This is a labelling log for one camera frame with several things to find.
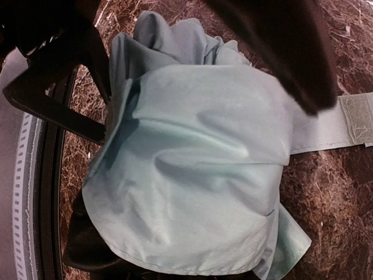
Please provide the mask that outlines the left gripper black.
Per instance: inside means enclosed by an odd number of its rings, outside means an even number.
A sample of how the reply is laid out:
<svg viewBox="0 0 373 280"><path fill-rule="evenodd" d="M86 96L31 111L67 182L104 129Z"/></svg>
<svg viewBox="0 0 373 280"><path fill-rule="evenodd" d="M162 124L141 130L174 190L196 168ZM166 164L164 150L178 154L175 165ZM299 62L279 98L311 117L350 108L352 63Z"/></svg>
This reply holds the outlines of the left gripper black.
<svg viewBox="0 0 373 280"><path fill-rule="evenodd" d="M110 101L108 55L98 30L91 26L98 7L99 1L1 1L1 57L14 48L28 56L61 33L83 29L67 32L38 51L30 68L11 81L3 94L13 107L101 145L103 124L45 94L83 64L104 102Z"/></svg>

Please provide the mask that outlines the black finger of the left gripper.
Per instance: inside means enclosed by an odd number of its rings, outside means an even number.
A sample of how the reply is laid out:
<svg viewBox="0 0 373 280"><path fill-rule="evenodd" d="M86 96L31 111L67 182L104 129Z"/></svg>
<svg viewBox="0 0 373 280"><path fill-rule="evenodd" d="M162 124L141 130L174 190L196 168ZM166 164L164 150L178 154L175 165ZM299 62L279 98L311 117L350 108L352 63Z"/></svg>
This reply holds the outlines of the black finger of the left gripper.
<svg viewBox="0 0 373 280"><path fill-rule="evenodd" d="M337 101L336 62L317 1L207 1L268 65L306 114Z"/></svg>

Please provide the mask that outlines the mint green folding umbrella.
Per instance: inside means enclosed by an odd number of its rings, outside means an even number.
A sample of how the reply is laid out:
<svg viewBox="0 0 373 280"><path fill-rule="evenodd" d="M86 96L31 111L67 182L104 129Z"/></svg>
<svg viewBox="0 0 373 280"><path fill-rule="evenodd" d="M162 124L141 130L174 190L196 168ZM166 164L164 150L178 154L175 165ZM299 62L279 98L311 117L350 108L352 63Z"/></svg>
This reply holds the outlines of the mint green folding umbrella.
<svg viewBox="0 0 373 280"><path fill-rule="evenodd" d="M64 252L101 279L282 279L311 246L280 203L290 156L372 145L372 94L308 117L194 18L142 12L113 39L109 73L105 144Z"/></svg>

